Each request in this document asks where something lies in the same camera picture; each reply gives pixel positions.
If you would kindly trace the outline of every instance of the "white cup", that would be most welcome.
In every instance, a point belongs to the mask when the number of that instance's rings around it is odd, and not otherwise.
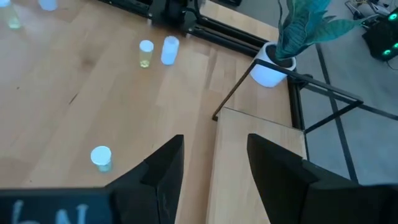
[[[58,8],[57,0],[39,0],[39,4],[46,11],[54,11]]]
[[[106,146],[98,146],[91,152],[91,161],[99,171],[108,172],[112,169],[112,152]]]
[[[174,36],[168,36],[164,39],[162,56],[160,57],[160,60],[164,65],[174,64],[179,46],[180,41]]]

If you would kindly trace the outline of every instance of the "metal rod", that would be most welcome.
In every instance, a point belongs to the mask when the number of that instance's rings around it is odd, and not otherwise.
[[[345,106],[343,109],[337,111],[336,113],[333,113],[331,115],[329,115],[328,117],[326,117],[325,119],[319,121],[318,123],[312,125],[311,127],[307,128],[306,130],[304,130],[304,134],[308,134],[309,132],[319,128],[320,126],[326,124],[327,122],[334,120],[335,118],[351,111],[352,109],[355,109],[356,107],[358,107],[359,105],[363,104],[362,101],[355,101],[354,103]]]
[[[242,54],[248,55],[250,57],[255,57],[257,52],[259,51],[259,49],[255,49],[254,47],[240,44],[234,40],[225,39],[224,37],[222,37],[220,35],[207,32],[206,30],[201,29],[201,28],[195,27],[192,30],[191,34],[196,37],[199,37],[199,38],[208,40],[210,42],[216,43],[218,45],[221,45],[223,47],[229,48],[231,50],[241,52]]]
[[[362,101],[362,98],[357,96],[357,95],[355,95],[355,94],[349,93],[349,92],[347,92],[345,90],[341,90],[339,88],[336,88],[334,86],[328,85],[328,84],[323,83],[323,82],[320,82],[318,80],[315,80],[313,78],[307,77],[305,75],[301,75],[301,74],[295,73],[293,71],[287,70],[285,68],[282,68],[282,67],[274,65],[272,63],[263,61],[261,59],[255,59],[254,62],[258,63],[259,65],[265,66],[267,68],[273,69],[275,71],[282,72],[282,73],[284,73],[284,74],[286,74],[286,75],[288,75],[290,77],[294,77],[294,78],[297,78],[299,80],[304,80],[304,81],[307,81],[307,82],[309,82],[311,84],[314,84],[316,86],[325,88],[325,89],[333,91],[335,93],[339,93],[339,94],[341,94],[343,96],[347,96],[347,97],[350,97],[352,99]]]
[[[259,48],[261,48],[267,42],[266,40],[263,40],[256,36],[248,34],[247,32],[233,29],[232,27],[227,26],[226,24],[222,24],[220,22],[214,22],[212,19],[206,18],[206,19],[200,21],[199,24],[201,26],[204,26],[209,29],[213,29],[217,32],[224,34],[224,35],[238,39],[240,41],[243,41],[247,44],[251,44],[251,45],[259,47]]]
[[[303,110],[300,99],[300,88],[292,77],[287,77],[287,89],[289,91],[290,114],[292,117],[292,127],[304,130]]]
[[[313,78],[312,77],[312,75],[309,75],[309,74],[304,74],[305,76],[308,76],[308,77],[310,77],[310,78]],[[306,82],[306,81],[296,81],[297,82],[297,85],[298,85],[298,88],[300,89],[300,90],[302,90],[304,87],[306,87],[307,85],[308,85],[308,82]]]
[[[213,119],[213,121],[218,120],[218,117],[217,117],[218,112],[220,112],[220,110],[225,105],[225,103],[231,98],[232,94],[234,94],[236,89],[238,89],[238,87],[242,84],[244,79],[250,74],[250,71],[254,68],[255,65],[256,65],[256,63],[255,63],[255,61],[253,61],[252,64],[250,64],[249,68],[245,71],[245,73],[242,75],[242,77],[238,80],[238,82],[232,88],[232,90],[229,91],[228,95],[225,97],[223,102],[221,102],[221,104],[218,106],[217,110],[213,113],[213,116],[211,117]]]
[[[222,22],[217,21],[217,20],[215,20],[215,19],[212,19],[212,18],[210,18],[210,17],[207,17],[207,16],[203,16],[203,15],[202,15],[202,18],[203,18],[203,20],[208,20],[208,21],[214,23],[215,25],[217,25],[217,29],[216,29],[216,30],[218,30],[218,27],[219,27],[219,26],[223,26],[223,27],[226,27],[226,28],[230,29],[230,30],[233,31],[233,32],[239,32],[239,33],[241,33],[241,34],[247,35],[247,36],[249,36],[249,37],[252,38],[252,39],[256,39],[256,40],[261,41],[261,42],[268,42],[268,40],[266,40],[266,39],[260,38],[260,37],[258,37],[258,36],[256,36],[256,35],[253,35],[253,34],[250,34],[250,33],[246,32],[246,31],[237,29],[237,28],[235,28],[235,27],[233,27],[233,26],[227,25],[227,24],[225,24],[225,23],[222,23]]]
[[[326,90],[323,90],[323,89],[318,88],[318,87],[313,86],[313,85],[307,85],[304,88],[306,88],[306,89],[308,89],[308,90],[310,90],[310,91],[312,91],[314,93],[321,94],[323,96],[332,97],[332,98],[334,98],[334,99],[336,99],[338,101],[341,101],[341,102],[344,102],[344,103],[347,103],[347,104],[351,104],[351,103],[355,102],[355,100],[351,100],[349,98],[337,95],[337,94],[333,93],[332,91],[326,91]]]

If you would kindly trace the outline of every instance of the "translucent cup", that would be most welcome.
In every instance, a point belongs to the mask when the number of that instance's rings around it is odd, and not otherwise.
[[[173,65],[178,54],[180,41],[174,36],[168,36],[164,39],[161,61],[164,65]]]
[[[151,41],[143,40],[139,43],[139,66],[142,68],[149,67],[153,51],[154,43]]]
[[[109,172],[112,169],[112,152],[106,146],[98,146],[91,152],[91,161],[100,172]]]

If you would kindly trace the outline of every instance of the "yellow liquid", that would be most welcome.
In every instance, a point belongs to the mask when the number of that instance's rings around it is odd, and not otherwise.
[[[141,68],[147,68],[150,64],[150,59],[152,58],[152,52],[139,52],[139,66]]]
[[[142,60],[139,62],[139,66],[141,66],[142,68],[147,68],[147,67],[149,67],[149,61]]]

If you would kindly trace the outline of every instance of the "wooden tabletop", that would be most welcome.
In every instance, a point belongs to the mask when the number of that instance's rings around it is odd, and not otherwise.
[[[252,59],[179,37],[176,63],[166,67],[162,43],[176,34],[137,15],[94,0],[59,0],[54,12],[37,1],[15,4],[24,27],[0,24],[0,187],[102,186],[184,134],[177,222],[204,223],[217,125],[211,114]],[[143,39],[155,43],[148,69],[139,67]],[[291,125],[286,82],[267,89],[247,78],[227,105]],[[108,174],[90,161],[100,145],[113,152]]]
[[[227,7],[220,6],[210,0],[204,1],[205,4],[200,9],[200,13],[202,15],[256,35],[265,40],[277,41],[279,32],[275,27],[228,9]]]
[[[207,224],[269,223],[250,169],[246,146],[251,133],[307,158],[302,131],[223,108],[218,120]]]

